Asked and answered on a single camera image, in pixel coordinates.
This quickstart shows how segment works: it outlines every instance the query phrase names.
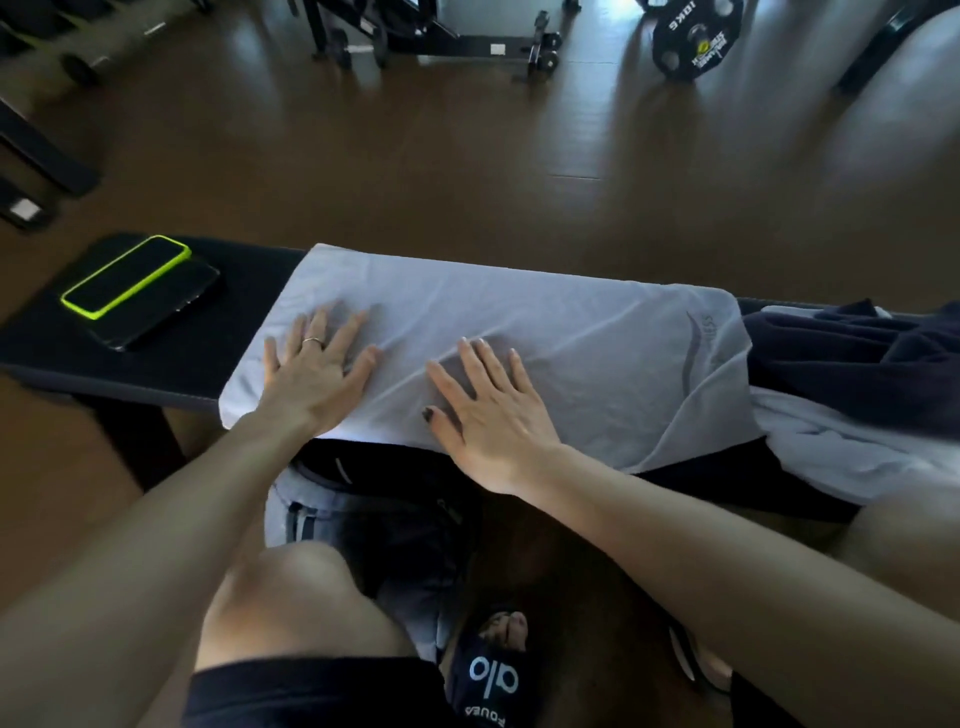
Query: wheel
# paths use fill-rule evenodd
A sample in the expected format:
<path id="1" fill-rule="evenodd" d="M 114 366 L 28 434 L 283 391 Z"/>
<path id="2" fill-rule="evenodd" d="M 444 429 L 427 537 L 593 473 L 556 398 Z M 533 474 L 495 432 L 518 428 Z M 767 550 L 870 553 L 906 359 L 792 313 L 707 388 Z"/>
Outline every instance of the wheel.
<path id="1" fill-rule="evenodd" d="M 347 31 L 343 28 L 335 28 L 330 31 L 329 45 L 330 57 L 345 71 L 349 71 L 353 67 L 353 59 L 350 57 Z"/>
<path id="2" fill-rule="evenodd" d="M 373 31 L 373 59 L 381 68 L 387 67 L 387 58 L 390 57 L 390 46 L 387 43 L 387 32 L 383 28 Z"/>
<path id="3" fill-rule="evenodd" d="M 89 64 L 80 56 L 64 53 L 60 56 L 60 67 L 73 82 L 83 88 L 92 88 L 100 85 L 100 75 L 90 68 Z"/>
<path id="4" fill-rule="evenodd" d="M 560 65 L 560 54 L 556 51 L 543 51 L 537 59 L 537 69 L 552 74 Z"/>
<path id="5" fill-rule="evenodd" d="M 551 48 L 555 51 L 560 50 L 560 46 L 564 44 L 564 37 L 559 33 L 544 33 L 543 34 L 543 47 Z"/>

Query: toe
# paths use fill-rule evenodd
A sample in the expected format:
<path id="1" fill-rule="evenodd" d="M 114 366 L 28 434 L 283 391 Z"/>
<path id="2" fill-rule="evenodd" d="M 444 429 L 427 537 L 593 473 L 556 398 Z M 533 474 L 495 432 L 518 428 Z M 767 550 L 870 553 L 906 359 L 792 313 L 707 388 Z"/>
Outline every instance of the toe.
<path id="1" fill-rule="evenodd" d="M 527 618 L 522 612 L 514 612 L 507 620 L 507 639 L 505 646 L 517 652 L 527 649 Z"/>

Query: bench leg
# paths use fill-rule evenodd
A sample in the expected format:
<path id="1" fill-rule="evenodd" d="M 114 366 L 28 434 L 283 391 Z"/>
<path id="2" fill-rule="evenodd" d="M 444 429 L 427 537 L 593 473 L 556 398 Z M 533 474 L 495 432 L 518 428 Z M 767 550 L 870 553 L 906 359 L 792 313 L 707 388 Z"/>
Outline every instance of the bench leg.
<path id="1" fill-rule="evenodd" d="M 90 395 L 75 395 L 74 399 L 90 408 L 144 493 L 186 465 L 162 408 Z"/>

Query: black metal leg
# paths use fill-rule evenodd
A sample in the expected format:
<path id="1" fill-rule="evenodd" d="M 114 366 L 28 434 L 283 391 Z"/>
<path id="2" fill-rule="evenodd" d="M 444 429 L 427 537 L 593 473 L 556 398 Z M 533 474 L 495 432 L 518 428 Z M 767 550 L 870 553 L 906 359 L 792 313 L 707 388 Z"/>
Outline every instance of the black metal leg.
<path id="1" fill-rule="evenodd" d="M 80 197 L 100 183 L 100 175 L 71 159 L 12 107 L 0 101 L 0 138 L 41 175 Z"/>
<path id="2" fill-rule="evenodd" d="M 317 45 L 317 57 L 326 55 L 326 28 L 324 27 L 324 18 L 320 15 L 320 6 L 317 0 L 303 0 L 303 11 L 306 13 L 306 20 L 310 23 L 310 33 L 313 34 L 313 42 Z"/>
<path id="3" fill-rule="evenodd" d="M 76 395 L 89 407 L 113 449 L 144 493 L 186 465 L 180 444 L 163 414 L 153 404 Z"/>

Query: wrist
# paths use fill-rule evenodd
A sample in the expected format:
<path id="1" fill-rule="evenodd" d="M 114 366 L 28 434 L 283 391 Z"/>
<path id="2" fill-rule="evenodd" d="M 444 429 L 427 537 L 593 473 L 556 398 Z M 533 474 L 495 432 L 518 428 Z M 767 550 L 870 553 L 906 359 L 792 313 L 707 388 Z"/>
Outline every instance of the wrist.
<path id="1" fill-rule="evenodd" d="M 289 413 L 278 415 L 262 408 L 241 417 L 233 429 L 255 440 L 269 440 L 279 448 L 292 449 L 294 452 L 316 434 L 308 418 L 291 417 Z"/>
<path id="2" fill-rule="evenodd" d="M 528 503 L 544 492 L 555 488 L 570 460 L 579 453 L 563 443 L 549 443 L 533 449 L 529 457 L 517 466 L 511 495 Z"/>

